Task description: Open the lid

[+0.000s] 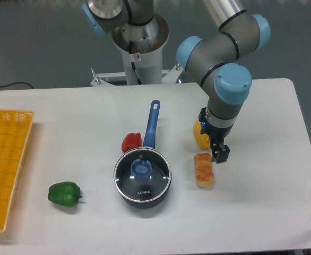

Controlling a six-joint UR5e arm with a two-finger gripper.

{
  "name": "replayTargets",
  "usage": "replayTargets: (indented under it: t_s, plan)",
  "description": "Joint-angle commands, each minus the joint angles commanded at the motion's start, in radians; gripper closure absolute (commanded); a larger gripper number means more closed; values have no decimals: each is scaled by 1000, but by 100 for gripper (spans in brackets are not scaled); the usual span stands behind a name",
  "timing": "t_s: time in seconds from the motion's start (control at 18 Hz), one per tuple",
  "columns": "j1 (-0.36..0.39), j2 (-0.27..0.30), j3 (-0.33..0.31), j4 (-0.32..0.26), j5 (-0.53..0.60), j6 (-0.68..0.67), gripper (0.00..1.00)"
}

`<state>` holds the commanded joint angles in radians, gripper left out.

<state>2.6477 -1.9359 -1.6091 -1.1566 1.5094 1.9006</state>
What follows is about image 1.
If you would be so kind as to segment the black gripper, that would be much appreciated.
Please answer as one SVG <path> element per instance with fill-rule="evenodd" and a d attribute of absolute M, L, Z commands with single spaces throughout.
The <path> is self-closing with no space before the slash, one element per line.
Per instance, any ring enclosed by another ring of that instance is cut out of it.
<path fill-rule="evenodd" d="M 224 138 L 230 133 L 234 125 L 234 118 L 221 119 L 214 116 L 207 107 L 201 109 L 198 120 L 201 124 L 201 134 L 206 134 L 210 137 L 211 162 L 217 164 L 225 163 L 228 159 L 230 149 L 227 145 L 217 146 L 219 143 L 224 143 Z"/>

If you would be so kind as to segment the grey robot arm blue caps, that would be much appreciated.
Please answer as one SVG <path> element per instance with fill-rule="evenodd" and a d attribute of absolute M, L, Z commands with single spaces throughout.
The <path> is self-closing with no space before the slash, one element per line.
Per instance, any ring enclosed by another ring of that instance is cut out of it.
<path fill-rule="evenodd" d="M 201 132 L 210 138 L 212 161 L 224 163 L 229 147 L 224 139 L 249 95 L 252 76 L 238 59 L 263 47 L 271 36 L 268 21 L 249 15 L 240 1 L 206 1 L 219 33 L 204 41 L 185 39 L 176 60 L 208 95 L 201 109 Z M 111 33 L 123 57 L 126 82 L 158 84 L 162 81 L 162 48 L 169 37 L 163 17 L 153 1 L 85 1 L 82 10 L 100 36 Z"/>

